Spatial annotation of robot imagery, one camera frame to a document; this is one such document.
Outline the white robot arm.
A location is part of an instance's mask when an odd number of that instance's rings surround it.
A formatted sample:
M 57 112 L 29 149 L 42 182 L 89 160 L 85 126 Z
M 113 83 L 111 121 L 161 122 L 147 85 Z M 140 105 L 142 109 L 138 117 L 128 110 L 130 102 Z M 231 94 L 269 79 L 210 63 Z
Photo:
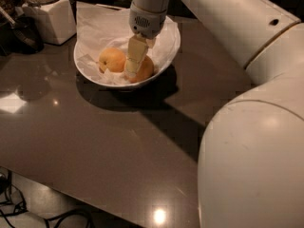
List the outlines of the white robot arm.
M 208 124 L 199 151 L 201 228 L 304 228 L 303 25 L 269 0 L 181 0 L 255 88 Z M 129 24 L 152 39 L 169 0 L 132 0 Z

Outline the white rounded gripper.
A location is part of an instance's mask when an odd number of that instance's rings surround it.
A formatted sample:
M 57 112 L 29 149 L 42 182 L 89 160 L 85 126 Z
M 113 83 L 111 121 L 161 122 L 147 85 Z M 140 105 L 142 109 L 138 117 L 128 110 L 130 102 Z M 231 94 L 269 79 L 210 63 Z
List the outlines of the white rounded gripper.
M 128 41 L 124 65 L 124 73 L 128 78 L 136 77 L 148 48 L 155 46 L 155 37 L 163 28 L 166 13 L 167 6 L 163 4 L 148 4 L 145 7 L 131 4 L 129 26 L 135 35 Z

